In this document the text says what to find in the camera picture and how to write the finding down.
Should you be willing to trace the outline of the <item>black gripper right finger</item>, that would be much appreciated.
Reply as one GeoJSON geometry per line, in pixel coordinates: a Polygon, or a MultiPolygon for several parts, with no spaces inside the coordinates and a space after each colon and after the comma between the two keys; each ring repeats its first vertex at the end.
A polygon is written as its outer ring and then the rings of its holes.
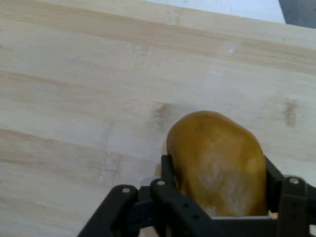
{"type": "Polygon", "coordinates": [[[267,158],[267,203],[277,213],[277,237],[312,237],[316,224],[316,188],[302,177],[283,175],[267,158]]]}

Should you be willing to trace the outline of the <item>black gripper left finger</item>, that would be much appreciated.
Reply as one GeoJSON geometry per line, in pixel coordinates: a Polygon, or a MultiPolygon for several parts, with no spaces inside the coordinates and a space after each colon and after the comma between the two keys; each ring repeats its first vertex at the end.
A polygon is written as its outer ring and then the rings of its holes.
{"type": "Polygon", "coordinates": [[[80,237],[137,237],[154,227],[160,237],[167,228],[176,237],[213,237],[215,227],[207,214],[174,184],[172,157],[161,157],[161,177],[136,189],[118,185],[94,212],[80,237]]]}

